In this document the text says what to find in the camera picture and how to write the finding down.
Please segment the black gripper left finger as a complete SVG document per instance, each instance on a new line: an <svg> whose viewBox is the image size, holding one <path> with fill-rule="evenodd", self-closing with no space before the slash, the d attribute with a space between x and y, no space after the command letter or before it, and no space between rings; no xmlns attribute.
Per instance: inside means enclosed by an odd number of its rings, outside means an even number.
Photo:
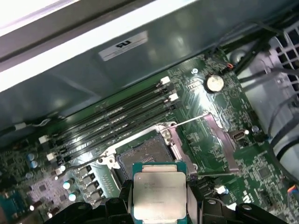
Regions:
<svg viewBox="0 0 299 224"><path fill-rule="evenodd" d="M84 202L74 203L54 215L45 224L132 224L133 181L126 180L117 197L104 198L93 208Z"/></svg>

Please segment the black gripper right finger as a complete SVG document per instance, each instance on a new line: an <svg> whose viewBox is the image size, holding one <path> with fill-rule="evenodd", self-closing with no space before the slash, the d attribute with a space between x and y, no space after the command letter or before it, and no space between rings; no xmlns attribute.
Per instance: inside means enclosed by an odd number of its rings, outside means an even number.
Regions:
<svg viewBox="0 0 299 224"><path fill-rule="evenodd" d="M187 181L187 214L193 224L285 224L286 221L251 204L241 203L235 210L217 198L204 197L195 181Z"/></svg>

